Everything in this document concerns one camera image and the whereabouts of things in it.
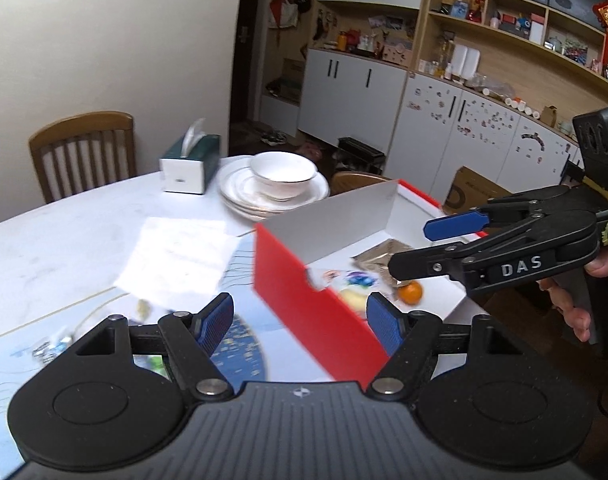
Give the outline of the person's right hand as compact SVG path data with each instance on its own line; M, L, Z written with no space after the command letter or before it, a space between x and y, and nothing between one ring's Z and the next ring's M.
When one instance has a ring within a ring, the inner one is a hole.
M608 247L582 270L538 281L581 342L608 344Z

